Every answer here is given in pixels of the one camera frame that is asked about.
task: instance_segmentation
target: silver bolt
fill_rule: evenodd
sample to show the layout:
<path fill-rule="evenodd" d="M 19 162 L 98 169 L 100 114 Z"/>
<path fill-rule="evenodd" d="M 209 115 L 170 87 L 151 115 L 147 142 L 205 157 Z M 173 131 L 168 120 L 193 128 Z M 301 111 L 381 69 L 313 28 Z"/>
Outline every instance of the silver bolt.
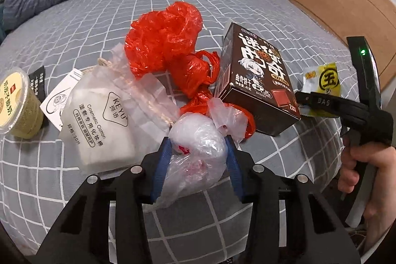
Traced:
<path fill-rule="evenodd" d="M 87 179 L 87 182 L 89 184 L 94 184 L 94 183 L 96 183 L 96 181 L 98 181 L 98 177 L 96 177 L 96 176 L 89 176 Z"/>
<path fill-rule="evenodd" d="M 132 172 L 133 174 L 139 174 L 139 173 L 142 172 L 142 170 L 143 170 L 143 168 L 140 167 L 140 166 L 133 166 L 133 167 L 131 168 L 131 172 Z"/>
<path fill-rule="evenodd" d="M 297 180 L 305 184 L 306 182 L 308 182 L 308 177 L 304 174 L 299 174 L 297 176 Z"/>
<path fill-rule="evenodd" d="M 259 163 L 256 163 L 254 166 L 253 166 L 253 171 L 255 171 L 255 172 L 263 172 L 264 171 L 264 166 L 263 165 L 260 165 Z"/>

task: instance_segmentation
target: gray checkered bed sheet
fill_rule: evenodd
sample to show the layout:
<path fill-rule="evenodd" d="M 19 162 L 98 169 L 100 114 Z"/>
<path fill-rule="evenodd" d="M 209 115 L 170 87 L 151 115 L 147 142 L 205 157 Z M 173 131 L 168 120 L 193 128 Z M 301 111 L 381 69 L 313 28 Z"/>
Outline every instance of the gray checkered bed sheet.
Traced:
<path fill-rule="evenodd" d="M 31 73 L 46 68 L 47 94 L 72 69 L 93 66 L 98 57 L 124 41 L 132 20 L 162 10 L 176 0 L 68 0 L 31 18 L 0 47 L 0 71 L 19 66 Z M 302 88 L 302 69 L 337 62 L 343 96 L 358 98 L 356 72 L 348 49 L 288 0 L 184 0 L 203 17 L 197 50 L 221 51 L 228 19 L 241 23 L 281 50 L 294 89 Z M 186 98 L 169 75 L 158 75 L 179 106 Z M 339 166 L 342 143 L 336 119 L 302 118 L 277 137 L 255 133 L 241 148 L 276 174 L 305 173 L 320 188 Z M 54 126 L 32 140 L 6 136 L 0 141 L 0 219 L 25 253 L 35 252 L 55 219 L 85 179 L 75 156 L 58 139 Z M 280 205 L 285 243 L 284 205 Z M 110 209 L 109 251 L 116 261 L 114 205 Z M 167 209 L 145 214 L 155 264 L 217 263 L 244 250 L 251 205 L 234 196 L 229 178 L 177 200 Z"/>

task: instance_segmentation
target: plastic cup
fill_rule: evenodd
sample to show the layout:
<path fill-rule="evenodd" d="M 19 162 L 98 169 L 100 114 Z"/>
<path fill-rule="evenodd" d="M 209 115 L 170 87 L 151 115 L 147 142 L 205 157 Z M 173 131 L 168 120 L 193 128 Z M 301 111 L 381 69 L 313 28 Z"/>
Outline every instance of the plastic cup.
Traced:
<path fill-rule="evenodd" d="M 13 68 L 0 79 L 0 134 L 30 139 L 40 130 L 44 114 L 27 74 Z"/>

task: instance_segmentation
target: wooden headboard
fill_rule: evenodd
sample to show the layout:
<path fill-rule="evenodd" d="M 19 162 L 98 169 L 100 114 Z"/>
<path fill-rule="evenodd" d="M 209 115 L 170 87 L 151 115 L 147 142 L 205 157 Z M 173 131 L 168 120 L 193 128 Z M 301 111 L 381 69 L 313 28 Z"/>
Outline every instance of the wooden headboard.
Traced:
<path fill-rule="evenodd" d="M 390 0 L 290 1 L 345 43 L 347 36 L 365 36 L 381 89 L 396 75 L 396 6 Z"/>

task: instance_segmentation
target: blue gripper pad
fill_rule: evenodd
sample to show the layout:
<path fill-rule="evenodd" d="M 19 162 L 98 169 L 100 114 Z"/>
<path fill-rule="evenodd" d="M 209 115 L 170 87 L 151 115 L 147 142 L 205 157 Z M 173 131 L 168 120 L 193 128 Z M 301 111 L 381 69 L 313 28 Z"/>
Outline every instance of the blue gripper pad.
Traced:
<path fill-rule="evenodd" d="M 162 149 L 160 147 L 161 151 L 158 151 L 159 153 L 161 153 L 161 156 L 158 161 L 157 169 L 155 170 L 152 179 L 152 190 L 150 197 L 153 203 L 155 203 L 157 198 L 161 196 L 162 187 L 164 185 L 164 181 L 166 177 L 166 172 L 168 171 L 169 162 L 171 161 L 171 157 L 172 157 L 171 140 L 167 138 L 165 144 L 161 146 L 162 146 Z"/>
<path fill-rule="evenodd" d="M 236 152 L 235 143 L 232 140 L 231 136 L 227 136 L 225 138 L 225 142 L 228 148 L 226 164 L 227 164 L 228 172 L 230 173 L 231 184 L 234 189 L 235 195 L 238 197 L 240 201 L 242 201 L 245 194 L 242 185 L 243 182 L 242 172 L 235 156 L 235 152 Z"/>

